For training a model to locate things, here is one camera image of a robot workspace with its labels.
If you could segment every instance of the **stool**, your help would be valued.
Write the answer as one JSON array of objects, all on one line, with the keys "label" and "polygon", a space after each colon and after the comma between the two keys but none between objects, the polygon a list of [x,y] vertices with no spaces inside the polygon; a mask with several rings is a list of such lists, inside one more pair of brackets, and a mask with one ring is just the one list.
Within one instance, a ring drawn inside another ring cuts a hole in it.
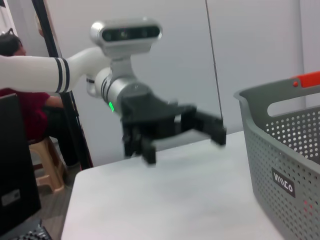
[{"label": "stool", "polygon": [[65,165],[61,161],[50,137],[40,141],[32,140],[28,143],[30,152],[36,153],[41,159],[41,164],[36,165],[35,169],[43,168],[45,172],[44,176],[36,178],[36,184],[38,186],[49,185],[53,193],[64,189],[63,174],[66,170]]}]

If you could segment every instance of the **red handle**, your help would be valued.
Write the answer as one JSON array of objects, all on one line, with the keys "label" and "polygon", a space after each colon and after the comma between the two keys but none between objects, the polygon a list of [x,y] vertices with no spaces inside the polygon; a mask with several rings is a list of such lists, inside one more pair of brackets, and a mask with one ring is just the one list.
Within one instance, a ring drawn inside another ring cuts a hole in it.
[{"label": "red handle", "polygon": [[320,85],[320,71],[302,74],[302,75],[296,76],[295,78],[300,79],[301,87],[303,88]]}]

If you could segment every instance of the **gray basket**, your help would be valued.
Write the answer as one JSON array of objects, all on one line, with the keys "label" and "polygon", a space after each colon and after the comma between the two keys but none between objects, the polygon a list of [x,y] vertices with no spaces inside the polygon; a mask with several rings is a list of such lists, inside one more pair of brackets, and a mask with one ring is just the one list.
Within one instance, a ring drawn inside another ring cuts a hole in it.
[{"label": "gray basket", "polygon": [[267,110],[272,103],[316,93],[320,86],[303,88],[295,78],[234,95],[254,195],[287,240],[320,239],[320,107],[274,117]]}]

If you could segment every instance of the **person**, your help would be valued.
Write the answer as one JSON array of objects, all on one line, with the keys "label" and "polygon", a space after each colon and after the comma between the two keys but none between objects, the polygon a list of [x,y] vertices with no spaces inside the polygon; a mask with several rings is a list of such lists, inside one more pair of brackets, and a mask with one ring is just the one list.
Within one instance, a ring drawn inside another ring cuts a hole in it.
[{"label": "person", "polygon": [[[12,29],[0,35],[0,55],[6,57],[26,55],[21,40],[14,35]],[[56,138],[65,164],[67,166],[76,165],[78,159],[62,100],[45,92],[0,89],[0,97],[10,94],[16,94],[19,99],[27,139],[39,140],[49,136]]]}]

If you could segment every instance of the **floor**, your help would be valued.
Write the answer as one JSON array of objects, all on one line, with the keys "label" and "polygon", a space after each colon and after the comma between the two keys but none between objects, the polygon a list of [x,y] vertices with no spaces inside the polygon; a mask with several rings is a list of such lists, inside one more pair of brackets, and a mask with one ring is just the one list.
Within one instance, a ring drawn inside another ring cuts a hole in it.
[{"label": "floor", "polygon": [[[31,219],[42,219],[42,225],[46,228],[53,240],[61,239],[72,187],[76,174],[79,171],[79,165],[67,170],[67,174],[64,176],[64,189],[59,192],[53,194],[48,186],[38,188],[41,210],[32,216]],[[43,170],[37,170],[35,175],[43,175]]]}]

